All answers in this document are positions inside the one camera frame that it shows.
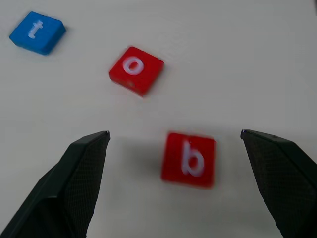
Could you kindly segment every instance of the white table surface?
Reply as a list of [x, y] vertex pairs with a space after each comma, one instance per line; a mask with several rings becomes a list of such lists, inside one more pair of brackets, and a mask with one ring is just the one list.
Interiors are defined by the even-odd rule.
[[[44, 57], [8, 35], [28, 11], [63, 21]], [[128, 45], [165, 61], [139, 98], [108, 70]], [[313, 0], [1, 0], [0, 231], [80, 137], [110, 130], [89, 238], [280, 238], [240, 131], [317, 158]], [[213, 136], [211, 191], [160, 180], [166, 134]]]

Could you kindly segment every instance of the red letter block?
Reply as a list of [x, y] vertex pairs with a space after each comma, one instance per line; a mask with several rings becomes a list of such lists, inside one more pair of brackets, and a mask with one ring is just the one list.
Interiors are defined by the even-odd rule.
[[163, 67], [160, 59], [131, 46], [110, 70], [109, 76], [113, 82], [144, 96]]
[[212, 138], [170, 133], [166, 142], [162, 179], [211, 187], [214, 183], [215, 145]]

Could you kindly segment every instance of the white letter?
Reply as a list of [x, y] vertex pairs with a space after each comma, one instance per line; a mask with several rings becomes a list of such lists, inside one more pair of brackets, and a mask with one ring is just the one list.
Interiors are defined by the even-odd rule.
[[[130, 65], [132, 63], [137, 63], [138, 65], [134, 69], [131, 70]], [[135, 56], [131, 56], [131, 57], [128, 57], [123, 62], [123, 69], [124, 69], [124, 71], [126, 71], [130, 75], [138, 75], [143, 71], [144, 64], [139, 58], [137, 58]]]
[[41, 21], [38, 21], [37, 23], [33, 23], [33, 27], [30, 30], [28, 36], [30, 38], [34, 39], [35, 38], [34, 34], [38, 31], [38, 29], [42, 29], [43, 28], [42, 24], [43, 24], [43, 22], [41, 22]]
[[[189, 166], [189, 160], [192, 157], [197, 158], [197, 165], [194, 168], [191, 168]], [[187, 141], [184, 141], [182, 171], [185, 175], [190, 173], [192, 176], [195, 177], [199, 177], [204, 171], [204, 157], [198, 150], [192, 150], [190, 148], [189, 142]]]

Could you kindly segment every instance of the blue letter block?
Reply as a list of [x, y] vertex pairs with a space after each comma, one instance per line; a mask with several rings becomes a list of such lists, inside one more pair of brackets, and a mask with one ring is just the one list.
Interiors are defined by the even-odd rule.
[[14, 29], [10, 39], [17, 46], [48, 55], [65, 31], [61, 21], [32, 11]]

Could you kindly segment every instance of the letter o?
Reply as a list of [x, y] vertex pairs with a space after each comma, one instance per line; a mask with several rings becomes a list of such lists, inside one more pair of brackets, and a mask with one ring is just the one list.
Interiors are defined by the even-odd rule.
[[[134, 69], [130, 69], [132, 63], [137, 63], [138, 65]], [[144, 64], [139, 58], [130, 56], [123, 62], [123, 69], [130, 75], [138, 75], [143, 71]]]

